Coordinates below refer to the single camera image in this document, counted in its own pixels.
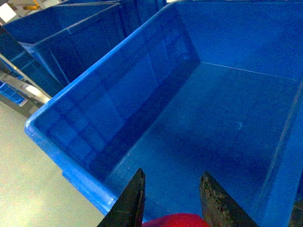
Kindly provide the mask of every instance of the bin floor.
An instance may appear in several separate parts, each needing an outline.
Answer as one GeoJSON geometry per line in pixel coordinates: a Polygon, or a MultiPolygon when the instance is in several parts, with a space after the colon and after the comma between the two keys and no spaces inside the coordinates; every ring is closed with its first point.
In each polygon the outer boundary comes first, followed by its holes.
{"type": "MultiPolygon", "coordinates": [[[[91,172],[99,172],[97,177],[120,194],[141,167],[146,173],[145,215],[150,219],[177,212],[201,214],[199,178],[204,171],[249,213],[297,82],[207,63],[182,67],[164,82],[166,92],[154,94],[157,100],[168,100],[165,108],[151,99],[154,107],[137,113],[146,116],[134,124],[139,128],[143,119],[159,112],[144,133],[129,143],[131,148],[123,151],[125,137],[116,139],[117,145],[111,146],[115,152],[97,157],[91,172]],[[114,153],[120,156],[111,157],[114,153]],[[104,160],[109,159],[115,163],[106,164],[104,160]]],[[[127,133],[129,141],[135,138],[127,133]]]]}

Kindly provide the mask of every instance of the red object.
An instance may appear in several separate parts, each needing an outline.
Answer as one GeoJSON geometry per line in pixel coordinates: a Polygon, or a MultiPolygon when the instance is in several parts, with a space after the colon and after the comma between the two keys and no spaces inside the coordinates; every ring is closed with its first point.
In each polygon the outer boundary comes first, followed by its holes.
{"type": "Polygon", "coordinates": [[[197,214],[172,214],[146,223],[142,227],[209,227],[197,214]]]}

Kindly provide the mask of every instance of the plastic container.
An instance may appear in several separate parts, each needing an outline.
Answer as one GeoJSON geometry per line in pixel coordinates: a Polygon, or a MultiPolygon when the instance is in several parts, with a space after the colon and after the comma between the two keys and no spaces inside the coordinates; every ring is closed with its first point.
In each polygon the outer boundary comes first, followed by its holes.
{"type": "Polygon", "coordinates": [[[56,5],[4,28],[62,85],[124,39],[118,3],[56,5]]]}
{"type": "Polygon", "coordinates": [[[2,83],[1,81],[0,81],[0,94],[2,94],[3,96],[5,96],[6,98],[10,99],[11,101],[13,101],[18,105],[20,105],[24,101],[24,98],[21,97],[13,89],[11,89],[7,83],[2,83]]]}
{"type": "MultiPolygon", "coordinates": [[[[98,0],[68,0],[61,3],[61,5],[77,4],[77,3],[92,3],[100,2],[98,0]]],[[[105,1],[107,3],[120,3],[119,15],[122,21],[122,28],[125,37],[129,36],[142,23],[139,17],[137,4],[134,0],[118,0],[105,1]]]]}
{"type": "MultiPolygon", "coordinates": [[[[55,96],[63,87],[38,63],[22,46],[0,28],[0,53],[11,63],[18,67],[30,79],[50,96],[55,96]]],[[[11,75],[18,78],[20,75],[5,62],[4,67],[9,68],[11,75]]]]}
{"type": "MultiPolygon", "coordinates": [[[[87,2],[98,2],[98,0],[68,0],[61,4],[87,2]]],[[[118,0],[106,2],[119,2],[122,5],[121,14],[127,31],[134,31],[139,27],[137,24],[143,24],[167,4],[166,0],[118,0]]]]}
{"type": "Polygon", "coordinates": [[[201,214],[207,170],[260,227],[286,227],[303,170],[302,6],[169,4],[26,133],[104,214],[139,167],[147,220],[201,214]]]}

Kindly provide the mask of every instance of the blue plastic bin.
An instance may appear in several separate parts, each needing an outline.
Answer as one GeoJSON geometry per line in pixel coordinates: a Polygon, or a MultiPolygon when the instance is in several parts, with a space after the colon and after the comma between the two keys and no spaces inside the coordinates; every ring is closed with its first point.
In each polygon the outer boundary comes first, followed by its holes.
{"type": "MultiPolygon", "coordinates": [[[[0,28],[0,53],[50,96],[55,96],[63,89],[47,70],[24,50],[2,27],[0,28]]],[[[5,62],[3,63],[9,68],[12,76],[16,78],[20,76],[13,68],[5,62]]]]}
{"type": "Polygon", "coordinates": [[[0,81],[0,94],[10,99],[17,105],[20,105],[24,101],[24,98],[21,97],[13,89],[11,89],[7,83],[2,83],[1,81],[0,81]]]}
{"type": "MultiPolygon", "coordinates": [[[[70,4],[90,4],[101,3],[100,0],[68,0],[61,3],[61,5],[70,4]]],[[[120,10],[119,15],[122,22],[122,29],[124,36],[129,36],[134,30],[136,30],[142,23],[139,17],[138,6],[135,0],[117,0],[117,1],[105,1],[107,3],[119,3],[120,10]]]]}
{"type": "MultiPolygon", "coordinates": [[[[61,4],[98,2],[99,0],[68,0],[61,4]]],[[[117,0],[122,5],[122,17],[127,31],[132,30],[138,23],[141,25],[166,6],[166,0],[117,0]]]]}
{"type": "Polygon", "coordinates": [[[201,214],[209,171],[261,227],[286,227],[303,170],[303,3],[179,1],[26,123],[106,214],[137,168],[145,218],[201,214]]]}
{"type": "Polygon", "coordinates": [[[56,5],[4,27],[65,87],[124,39],[118,9],[56,5]]]}

